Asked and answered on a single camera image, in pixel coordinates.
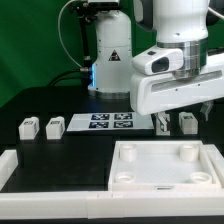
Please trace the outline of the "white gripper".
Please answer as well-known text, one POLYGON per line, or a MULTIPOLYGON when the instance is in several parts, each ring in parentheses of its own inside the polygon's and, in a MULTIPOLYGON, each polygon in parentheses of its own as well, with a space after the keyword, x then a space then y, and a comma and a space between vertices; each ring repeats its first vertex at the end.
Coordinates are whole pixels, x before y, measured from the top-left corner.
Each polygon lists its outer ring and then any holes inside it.
POLYGON ((146 76, 134 74, 131 79, 131 108, 140 115, 157 114, 159 127, 169 130, 170 116, 163 111, 204 102, 203 119, 209 119, 214 103, 224 97, 224 61, 209 61, 194 78, 176 80, 172 73, 146 76))

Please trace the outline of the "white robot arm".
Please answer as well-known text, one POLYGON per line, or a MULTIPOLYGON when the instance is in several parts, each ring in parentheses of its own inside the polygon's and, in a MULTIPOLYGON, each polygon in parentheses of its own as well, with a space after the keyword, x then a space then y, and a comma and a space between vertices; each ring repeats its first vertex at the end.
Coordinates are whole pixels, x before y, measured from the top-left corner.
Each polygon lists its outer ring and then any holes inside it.
POLYGON ((132 0, 139 27, 155 34, 155 44, 132 53, 132 25, 119 0, 87 0, 97 11, 97 59, 91 66, 89 93, 130 99, 140 115, 224 97, 224 53, 208 50, 208 30, 224 20, 224 0, 132 0))

